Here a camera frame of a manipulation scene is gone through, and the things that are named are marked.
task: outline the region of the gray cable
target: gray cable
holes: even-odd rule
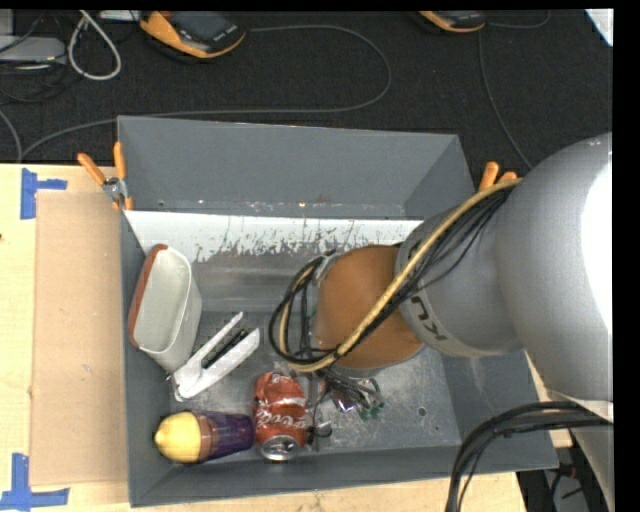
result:
[[[382,53],[382,51],[370,40],[364,37],[357,32],[349,30],[347,28],[338,27],[336,25],[291,25],[291,26],[281,26],[281,27],[265,27],[265,28],[255,28],[250,29],[250,32],[273,32],[277,30],[309,30],[309,29],[320,29],[320,30],[337,30],[339,32],[344,32],[350,34],[352,36],[357,37],[358,39],[364,41],[367,45],[369,45],[382,59],[385,67],[387,68],[387,83],[384,89],[376,95],[373,99],[365,101],[363,103],[358,103],[357,105],[349,106],[349,107],[333,107],[333,108],[317,108],[317,109],[230,109],[230,110],[190,110],[183,112],[161,112],[157,114],[147,114],[147,117],[185,117],[185,116],[201,116],[201,115],[221,115],[221,114],[330,114],[330,113],[338,113],[338,112],[349,112],[352,110],[361,109],[364,107],[368,107],[377,101],[379,101],[391,87],[391,66],[389,65],[389,61]],[[106,124],[113,124],[117,121],[117,118],[104,119],[102,121],[94,121],[91,123],[85,123],[81,125],[72,126],[70,128],[66,128],[64,130],[60,130],[54,132],[46,137],[38,140],[37,142],[31,144],[22,154],[19,154],[18,163],[22,161],[29,153],[31,153],[36,148],[41,145],[49,142],[52,139],[61,137],[62,135],[66,135],[67,133],[85,130],[87,128],[93,128],[97,126],[102,126]]]
[[[20,162],[22,162],[22,158],[23,158],[22,141],[20,140],[20,135],[18,135],[18,132],[17,132],[15,126],[13,126],[13,123],[11,122],[11,119],[9,119],[2,110],[0,110],[0,117],[2,118],[4,123],[7,125],[7,128],[9,128],[9,131],[11,132],[11,135],[13,136],[13,140],[16,143],[16,151],[18,152],[18,158],[17,158],[16,162],[20,163]]]

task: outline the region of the yellow cap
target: yellow cap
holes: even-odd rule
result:
[[[154,436],[160,453],[167,459],[185,464],[198,462],[200,455],[200,425],[191,412],[168,416],[160,423]]]

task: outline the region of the black carpet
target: black carpet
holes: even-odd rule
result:
[[[100,20],[122,57],[117,77],[0,73],[0,161],[75,163],[87,152],[112,165],[116,116],[215,111],[190,118],[456,134],[477,184],[489,160],[524,175],[612,131],[613,49],[584,10],[484,12],[489,24],[465,35],[433,33],[405,11],[227,13],[246,39],[192,65],[157,51],[137,25]],[[16,33],[38,14],[16,10]],[[79,19],[51,11],[36,32],[68,39]],[[297,28],[257,31],[266,27]],[[92,29],[75,54],[94,74],[113,69]],[[96,121],[105,123],[45,140]]]

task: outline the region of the red soda can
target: red soda can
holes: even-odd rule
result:
[[[274,461],[293,459],[307,444],[311,423],[300,383],[265,373],[256,381],[254,398],[255,440],[262,455]]]

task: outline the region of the white cable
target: white cable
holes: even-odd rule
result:
[[[116,45],[113,44],[113,41],[109,38],[109,36],[102,30],[102,27],[98,25],[98,23],[89,15],[87,11],[80,9],[80,13],[82,14],[82,19],[78,22],[73,34],[71,35],[71,40],[69,41],[69,45],[67,46],[67,54],[69,55],[69,62],[73,69],[75,69],[79,74],[81,74],[85,78],[89,78],[91,80],[111,80],[115,76],[120,73],[120,69],[122,68],[122,60],[120,59],[120,53],[116,48]],[[84,69],[82,69],[77,63],[75,58],[73,57],[73,50],[78,42],[78,36],[82,30],[85,30],[87,26],[91,24],[93,28],[96,29],[96,32],[100,34],[100,36],[105,40],[105,42],[111,48],[114,57],[116,58],[116,68],[109,73],[108,75],[92,75],[87,73]]]

